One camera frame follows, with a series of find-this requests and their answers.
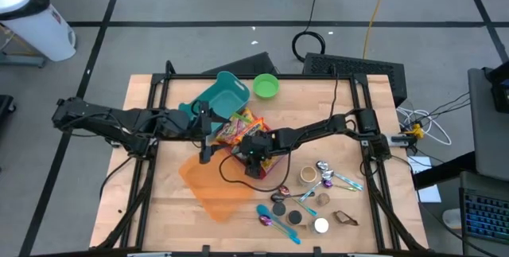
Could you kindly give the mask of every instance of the black lid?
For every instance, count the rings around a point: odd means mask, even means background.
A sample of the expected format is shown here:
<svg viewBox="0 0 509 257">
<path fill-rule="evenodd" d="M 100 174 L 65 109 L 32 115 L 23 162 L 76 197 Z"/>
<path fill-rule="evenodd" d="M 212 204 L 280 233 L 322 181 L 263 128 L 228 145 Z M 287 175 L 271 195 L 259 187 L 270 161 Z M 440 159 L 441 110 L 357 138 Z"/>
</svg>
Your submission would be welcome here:
<svg viewBox="0 0 509 257">
<path fill-rule="evenodd" d="M 288 222 L 291 224 L 299 224 L 302 221 L 302 214 L 297 211 L 293 210 L 290 213 L 288 213 Z"/>
<path fill-rule="evenodd" d="M 286 212 L 286 206 L 282 202 L 276 202 L 272 206 L 272 212 L 277 216 L 282 216 Z"/>
</svg>

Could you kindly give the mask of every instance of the teal plastic basket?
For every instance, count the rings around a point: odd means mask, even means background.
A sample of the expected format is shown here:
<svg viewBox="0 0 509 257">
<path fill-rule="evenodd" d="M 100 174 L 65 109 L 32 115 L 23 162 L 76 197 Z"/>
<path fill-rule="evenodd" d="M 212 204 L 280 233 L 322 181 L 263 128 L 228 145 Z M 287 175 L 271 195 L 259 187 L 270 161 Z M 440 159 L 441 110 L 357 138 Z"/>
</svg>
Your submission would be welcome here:
<svg viewBox="0 0 509 257">
<path fill-rule="evenodd" d="M 191 111 L 194 101 L 208 101 L 208 105 L 217 115 L 229 119 L 233 113 L 242 111 L 249 101 L 249 88 L 240 82 L 235 75 L 227 71 L 217 74 L 216 82 L 201 93 L 191 103 L 181 103 L 178 109 L 185 111 L 193 119 L 195 115 Z M 195 105 L 195 112 L 198 112 L 198 105 Z M 216 132 L 221 123 L 212 123 L 212 132 Z"/>
</svg>

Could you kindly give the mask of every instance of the yellow cable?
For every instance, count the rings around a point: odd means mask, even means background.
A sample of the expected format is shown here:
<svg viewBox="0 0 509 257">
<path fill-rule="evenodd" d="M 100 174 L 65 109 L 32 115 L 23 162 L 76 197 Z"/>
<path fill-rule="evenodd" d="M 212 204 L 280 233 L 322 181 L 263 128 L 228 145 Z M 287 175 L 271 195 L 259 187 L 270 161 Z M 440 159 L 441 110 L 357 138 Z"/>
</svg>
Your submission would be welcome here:
<svg viewBox="0 0 509 257">
<path fill-rule="evenodd" d="M 8 33 L 8 31 L 7 31 L 7 30 L 6 30 L 3 26 L 1 26 L 1 25 L 0 25 L 0 30 L 1 30 L 1 31 L 3 31 L 3 33 L 5 33 L 5 34 L 7 34 L 7 33 Z M 13 39 L 14 39 L 14 40 L 15 40 L 15 41 L 19 44 L 19 45 L 23 46 L 23 48 L 24 48 L 24 49 L 28 50 L 28 52 L 27 52 L 27 53 L 16 53 L 16 54 L 11 53 L 11 54 L 13 54 L 13 55 L 30 55 L 30 56 L 37 55 L 35 52 L 33 52 L 33 51 L 32 51 L 32 49 L 31 49 L 31 48 L 30 48 L 30 47 L 29 47 L 29 46 L 28 46 L 28 45 L 27 45 L 27 44 L 26 44 L 23 40 L 21 40 L 21 39 L 17 38 L 17 35 L 16 35 L 16 34 L 14 34 Z"/>
<path fill-rule="evenodd" d="M 363 59 L 366 59 L 367 45 L 369 43 L 369 33 L 371 32 L 371 26 L 373 25 L 373 21 L 375 20 L 376 13 L 379 11 L 379 6 L 380 6 L 381 1 L 382 0 L 378 0 L 376 2 L 375 11 L 373 12 L 373 15 L 371 16 L 371 20 L 369 21 L 369 26 L 367 27 L 366 38 L 364 38 Z"/>
</svg>

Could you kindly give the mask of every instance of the green bowl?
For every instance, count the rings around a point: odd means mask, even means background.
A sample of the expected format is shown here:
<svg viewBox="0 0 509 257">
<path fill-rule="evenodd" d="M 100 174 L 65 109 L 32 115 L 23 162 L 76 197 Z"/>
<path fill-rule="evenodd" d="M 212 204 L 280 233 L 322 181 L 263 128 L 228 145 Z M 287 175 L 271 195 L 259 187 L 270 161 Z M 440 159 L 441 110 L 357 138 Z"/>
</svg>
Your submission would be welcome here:
<svg viewBox="0 0 509 257">
<path fill-rule="evenodd" d="M 253 80 L 253 91 L 262 98 L 274 97 L 279 91 L 278 78 L 268 73 L 256 76 Z"/>
</svg>

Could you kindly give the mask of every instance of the trash can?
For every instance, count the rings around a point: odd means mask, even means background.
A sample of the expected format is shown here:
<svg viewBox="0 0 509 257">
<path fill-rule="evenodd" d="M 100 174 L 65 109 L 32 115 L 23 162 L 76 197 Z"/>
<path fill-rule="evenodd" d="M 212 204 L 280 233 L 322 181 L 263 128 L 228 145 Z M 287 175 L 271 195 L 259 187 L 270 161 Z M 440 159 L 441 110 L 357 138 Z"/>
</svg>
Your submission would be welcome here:
<svg viewBox="0 0 509 257">
<path fill-rule="evenodd" d="M 76 53 L 76 34 L 49 0 L 0 0 L 0 23 L 50 60 Z"/>
</svg>

